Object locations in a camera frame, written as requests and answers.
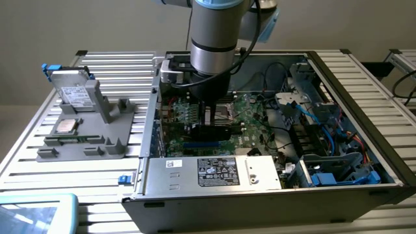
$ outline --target green circuit board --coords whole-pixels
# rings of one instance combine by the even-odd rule
[[[266,146],[260,140],[268,140],[272,131],[263,126],[254,118],[259,104],[246,96],[238,96],[234,102],[218,105],[216,123],[231,124],[242,129],[242,133],[232,135],[227,141],[220,141],[215,147],[184,148],[184,143],[191,142],[191,137],[184,134],[187,124],[198,121],[198,104],[190,104],[184,98],[179,98],[171,103],[170,118],[163,124],[167,142],[167,157],[183,156],[227,156],[246,155],[248,151],[258,148],[262,155],[278,155],[275,141],[268,141]]]

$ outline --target tablet screen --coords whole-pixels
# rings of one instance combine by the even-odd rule
[[[59,202],[0,205],[0,227],[4,233],[46,234]]]

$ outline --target tablet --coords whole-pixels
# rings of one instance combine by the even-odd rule
[[[79,199],[74,194],[0,195],[0,232],[74,234],[79,225]]]

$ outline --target white wall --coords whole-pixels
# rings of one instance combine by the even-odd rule
[[[382,60],[416,48],[416,0],[280,0],[282,17],[259,49],[348,48]],[[42,63],[78,50],[184,50],[190,9],[151,0],[2,0],[0,104],[40,104],[52,88]]]

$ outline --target label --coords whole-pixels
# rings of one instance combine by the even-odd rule
[[[167,168],[170,167],[182,167],[183,161],[182,160],[168,160],[167,161]]]
[[[84,86],[62,87],[60,89],[74,107],[92,106],[92,101]]]
[[[198,159],[198,177],[202,187],[240,185],[235,157]]]

